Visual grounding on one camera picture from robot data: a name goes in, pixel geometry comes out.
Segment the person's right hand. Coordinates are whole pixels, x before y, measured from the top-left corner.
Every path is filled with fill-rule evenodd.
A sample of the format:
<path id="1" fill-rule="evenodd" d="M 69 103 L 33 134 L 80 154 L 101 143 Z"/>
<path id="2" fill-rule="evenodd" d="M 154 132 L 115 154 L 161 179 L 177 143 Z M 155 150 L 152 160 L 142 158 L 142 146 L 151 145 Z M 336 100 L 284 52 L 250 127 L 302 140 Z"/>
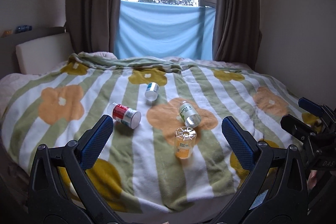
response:
<path id="1" fill-rule="evenodd" d="M 312 170 L 309 174 L 309 178 L 307 181 L 307 187 L 309 190 L 312 190 L 316 184 L 317 184 L 317 175 L 318 175 L 318 171 L 317 170 Z"/>

